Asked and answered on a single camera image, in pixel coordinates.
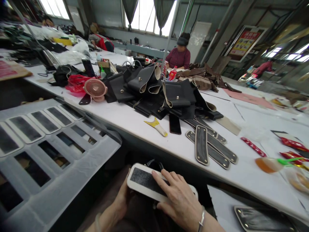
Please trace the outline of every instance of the white work table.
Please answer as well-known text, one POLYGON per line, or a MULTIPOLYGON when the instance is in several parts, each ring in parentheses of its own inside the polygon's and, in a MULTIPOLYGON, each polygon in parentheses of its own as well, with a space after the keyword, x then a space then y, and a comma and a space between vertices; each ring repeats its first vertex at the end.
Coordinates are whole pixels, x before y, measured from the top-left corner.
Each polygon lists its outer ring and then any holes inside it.
MULTIPOLYGON (((133 61, 133 58, 106 51, 103 51, 100 54, 102 54, 104 58, 108 58, 114 64, 122 65, 126 60, 130 62, 133 61)), ((82 64, 76 65, 76 67, 83 69, 82 64)), ((93 65, 93 68, 95 72, 98 71, 98 66, 93 65)), ((240 139, 241 133, 239 136, 235 136, 220 124, 214 121, 208 121, 207 123, 227 140, 228 143, 226 146, 235 154, 237 154, 239 161, 236 165, 231 164, 231 168, 229 170, 223 169, 212 159, 210 159, 209 166, 203 166, 195 159, 194 144, 185 136, 185 133, 188 130, 193 129, 183 121, 181 121, 182 135, 175 135, 169 133, 168 117, 160 120, 159 122, 161 126, 168 132, 168 136, 163 137, 154 128, 150 127, 144 122, 153 121, 153 116, 146 118, 143 115, 135 112, 133 108, 118 102, 91 102, 89 105, 80 106, 78 103, 81 100, 81 97, 77 98, 72 96, 64 88, 54 87, 48 83, 37 82, 38 79, 48 79, 52 77, 51 74, 49 77, 41 77, 37 75, 37 73, 45 73, 44 66, 41 65, 27 69, 33 73, 32 77, 25 78, 29 82, 59 97, 64 98, 65 101, 69 104, 84 110, 100 118, 101 120, 198 167, 199 169, 202 169, 203 171, 221 179, 222 181, 244 190, 245 192, 279 209, 280 211, 300 219, 303 222, 307 222, 309 225, 309 214, 302 206, 296 190, 289 186, 289 184, 283 179, 280 173, 267 174, 259 169, 254 161, 255 158, 259 157, 259 155, 240 139)), ((272 115, 273 112, 271 111, 274 110, 265 110, 259 106, 251 106, 252 104, 250 104, 250 107, 253 109, 248 109, 246 106, 235 104, 235 99, 222 99, 224 97, 223 94, 220 95, 223 96, 221 98, 214 96, 212 92, 210 92, 210 94, 211 95, 202 94, 202 97, 206 101, 216 105, 217 110, 223 115, 227 116, 229 119, 240 124, 254 123, 255 127, 263 125, 268 130, 269 133, 267 133, 267 136, 271 137, 271 142, 267 140, 263 141, 263 146, 258 142, 254 143, 261 149, 263 149, 265 146, 265 149, 268 149, 265 150, 265 152, 271 153, 269 156, 275 156, 274 151, 278 153, 279 151, 290 150, 288 147, 285 147, 285 149, 279 147, 281 149, 278 150, 277 146, 280 146, 280 143, 279 141, 275 140, 276 136, 274 134, 272 135, 270 130, 286 131, 299 137, 301 140, 308 142, 309 144, 309 139, 306 138, 306 134, 308 134, 306 133, 308 130, 307 126, 293 122, 292 119, 291 121, 289 119, 284 120, 281 117, 272 115), (297 131, 297 134, 293 134, 293 128, 297 131)), ((302 118, 302 120, 304 124, 309 125, 309 120, 306 120, 306 118, 302 118)), ((308 199, 302 198, 301 201, 302 203, 303 201, 307 201, 306 204, 303 204, 309 205, 308 199)))

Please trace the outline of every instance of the hand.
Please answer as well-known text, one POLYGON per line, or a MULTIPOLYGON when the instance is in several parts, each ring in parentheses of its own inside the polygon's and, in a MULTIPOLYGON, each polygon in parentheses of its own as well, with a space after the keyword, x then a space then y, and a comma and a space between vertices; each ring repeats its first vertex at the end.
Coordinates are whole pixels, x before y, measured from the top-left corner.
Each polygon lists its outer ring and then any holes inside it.
POLYGON ((125 216, 126 211, 128 209, 128 203, 130 199, 130 190, 127 185, 127 180, 128 180, 128 175, 130 173, 130 170, 131 169, 129 168, 129 172, 122 186, 120 187, 117 197, 115 198, 113 204, 111 205, 111 207, 118 213, 119 220, 121 220, 125 216))
POLYGON ((183 176, 175 172, 168 172, 165 169, 161 173, 170 183, 170 186, 155 171, 152 171, 152 176, 166 193, 170 203, 160 202, 157 208, 170 216, 184 230, 196 232, 202 217, 202 205, 183 176))

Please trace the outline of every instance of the woman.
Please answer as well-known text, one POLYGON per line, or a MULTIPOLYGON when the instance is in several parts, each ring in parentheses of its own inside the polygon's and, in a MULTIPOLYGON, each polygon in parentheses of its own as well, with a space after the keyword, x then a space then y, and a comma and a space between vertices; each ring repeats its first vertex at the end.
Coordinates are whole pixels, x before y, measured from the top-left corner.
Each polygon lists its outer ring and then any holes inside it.
POLYGON ((105 51, 114 52, 114 45, 109 38, 91 32, 88 39, 95 48, 99 47, 105 51))
POLYGON ((171 50, 166 57, 170 68, 177 66, 177 69, 189 69, 191 54, 187 49, 190 34, 182 33, 177 41, 177 47, 171 50))
POLYGON ((54 22, 52 21, 52 19, 47 15, 43 17, 43 25, 47 27, 53 27, 63 33, 63 30, 59 26, 56 26, 54 22))

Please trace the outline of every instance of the pink paper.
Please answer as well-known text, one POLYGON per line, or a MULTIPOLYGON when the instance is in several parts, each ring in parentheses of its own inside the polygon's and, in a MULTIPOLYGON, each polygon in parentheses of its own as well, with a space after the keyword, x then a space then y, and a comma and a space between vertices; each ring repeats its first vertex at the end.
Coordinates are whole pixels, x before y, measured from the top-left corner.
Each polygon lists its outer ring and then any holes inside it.
POLYGON ((264 98, 259 98, 259 97, 255 97, 249 94, 245 94, 245 93, 237 93, 237 92, 232 92, 228 89, 224 89, 224 91, 232 98, 244 101, 244 102, 248 102, 248 103, 252 103, 255 105, 260 105, 260 106, 264 106, 266 108, 272 109, 272 110, 276 110, 271 103, 269 103, 268 101, 266 101, 264 98))

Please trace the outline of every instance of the yellow tool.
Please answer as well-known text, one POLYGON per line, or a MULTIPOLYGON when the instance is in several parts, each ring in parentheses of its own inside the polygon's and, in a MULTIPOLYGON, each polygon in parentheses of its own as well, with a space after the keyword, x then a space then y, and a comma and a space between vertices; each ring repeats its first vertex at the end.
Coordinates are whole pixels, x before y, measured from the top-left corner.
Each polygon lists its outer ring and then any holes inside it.
POLYGON ((160 125, 160 123, 158 122, 158 120, 156 118, 154 118, 153 122, 147 122, 147 121, 144 121, 144 122, 146 122, 148 125, 155 128, 164 137, 167 136, 167 132, 163 129, 163 127, 160 125))

